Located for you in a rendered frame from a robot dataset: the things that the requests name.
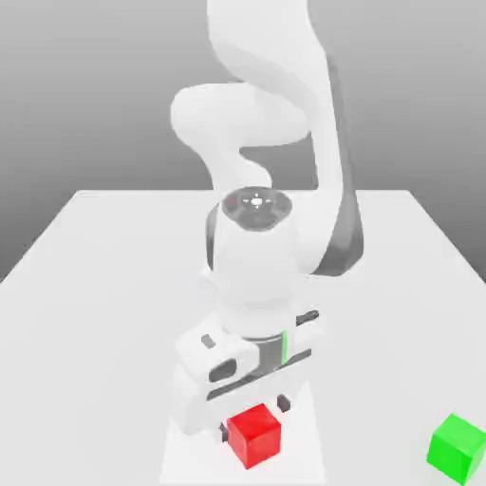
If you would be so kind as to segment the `small red cube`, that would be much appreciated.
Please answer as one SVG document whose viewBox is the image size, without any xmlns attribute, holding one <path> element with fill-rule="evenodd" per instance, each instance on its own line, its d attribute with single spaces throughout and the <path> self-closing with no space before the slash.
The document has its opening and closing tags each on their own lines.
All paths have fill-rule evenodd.
<svg viewBox="0 0 486 486">
<path fill-rule="evenodd" d="M 280 421 L 264 404 L 247 409 L 227 419 L 228 444 L 245 469 L 280 453 Z"/>
</svg>

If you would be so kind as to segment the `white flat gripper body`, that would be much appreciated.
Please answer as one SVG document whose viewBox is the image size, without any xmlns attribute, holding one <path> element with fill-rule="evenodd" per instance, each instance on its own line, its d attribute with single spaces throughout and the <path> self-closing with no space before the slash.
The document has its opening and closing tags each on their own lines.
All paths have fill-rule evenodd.
<svg viewBox="0 0 486 486">
<path fill-rule="evenodd" d="M 179 362 L 173 374 L 173 417 L 179 430 L 192 436 L 202 430 L 212 432 L 230 417 L 259 403 L 277 402 L 285 397 L 284 410 L 300 391 L 309 375 L 311 348 L 290 357 L 273 371 L 232 375 L 211 382 L 197 378 L 187 365 Z"/>
</svg>

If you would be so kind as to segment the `small green cube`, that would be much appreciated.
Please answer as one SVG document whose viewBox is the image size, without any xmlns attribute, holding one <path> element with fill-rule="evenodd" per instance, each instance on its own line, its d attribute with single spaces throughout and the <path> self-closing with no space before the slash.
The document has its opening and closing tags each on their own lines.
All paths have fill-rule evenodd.
<svg viewBox="0 0 486 486">
<path fill-rule="evenodd" d="M 426 461 L 465 486 L 486 451 L 486 432 L 451 413 L 432 434 Z"/>
</svg>

